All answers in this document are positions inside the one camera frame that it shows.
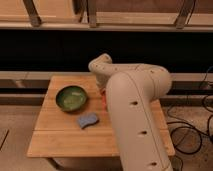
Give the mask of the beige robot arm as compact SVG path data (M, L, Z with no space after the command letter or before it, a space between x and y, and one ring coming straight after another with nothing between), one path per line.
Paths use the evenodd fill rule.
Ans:
M151 102L171 88L168 70L150 64L115 64L107 54L93 59L89 70L106 93L123 171L173 171L151 110Z

